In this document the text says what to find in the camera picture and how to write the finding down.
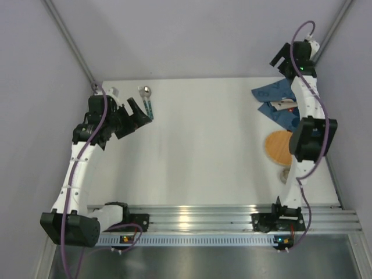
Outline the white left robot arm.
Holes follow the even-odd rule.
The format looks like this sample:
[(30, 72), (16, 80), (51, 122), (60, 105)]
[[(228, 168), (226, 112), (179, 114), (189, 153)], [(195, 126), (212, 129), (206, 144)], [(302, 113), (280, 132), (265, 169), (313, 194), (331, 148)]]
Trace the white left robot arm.
[(70, 162), (58, 198), (40, 218), (54, 244), (91, 248), (102, 232), (129, 221), (129, 209), (123, 202), (108, 202), (93, 213), (88, 211), (93, 176), (111, 136), (121, 139), (152, 121), (134, 98), (127, 102), (132, 114), (114, 95), (89, 97), (88, 112), (73, 130)]

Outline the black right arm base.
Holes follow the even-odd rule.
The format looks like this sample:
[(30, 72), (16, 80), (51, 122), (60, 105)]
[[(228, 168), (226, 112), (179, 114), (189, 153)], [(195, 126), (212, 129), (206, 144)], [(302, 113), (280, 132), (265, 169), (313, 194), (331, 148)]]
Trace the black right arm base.
[(255, 232), (270, 233), (274, 231), (305, 231), (305, 222), (301, 208), (289, 208), (280, 203), (272, 203), (269, 213), (251, 215)]

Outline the blue cartoon placemat cloth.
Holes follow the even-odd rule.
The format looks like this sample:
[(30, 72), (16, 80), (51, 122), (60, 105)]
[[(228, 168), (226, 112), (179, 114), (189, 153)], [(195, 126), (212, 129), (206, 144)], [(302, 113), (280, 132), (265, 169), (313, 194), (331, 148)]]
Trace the blue cartoon placemat cloth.
[(258, 111), (287, 131), (294, 132), (300, 122), (296, 97), (286, 79), (251, 90), (261, 103)]

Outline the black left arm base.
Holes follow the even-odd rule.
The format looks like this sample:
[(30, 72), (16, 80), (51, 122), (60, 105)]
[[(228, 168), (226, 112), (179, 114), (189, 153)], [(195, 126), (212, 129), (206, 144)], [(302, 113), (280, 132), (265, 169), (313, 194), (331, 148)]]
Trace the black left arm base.
[(147, 232), (149, 227), (150, 215), (148, 213), (135, 213), (128, 205), (124, 208), (123, 224), (137, 224), (143, 232)]

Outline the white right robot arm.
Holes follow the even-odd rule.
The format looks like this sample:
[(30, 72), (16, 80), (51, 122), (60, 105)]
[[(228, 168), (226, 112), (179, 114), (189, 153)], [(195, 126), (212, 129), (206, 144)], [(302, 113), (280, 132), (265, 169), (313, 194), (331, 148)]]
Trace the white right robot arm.
[(328, 152), (338, 127), (335, 119), (328, 119), (317, 91), (317, 74), (313, 58), (320, 45), (316, 40), (286, 43), (270, 62), (278, 65), (295, 95), (299, 110), (299, 124), (289, 140), (292, 163), (284, 189), (272, 205), (283, 217), (299, 217), (302, 206), (301, 187)]

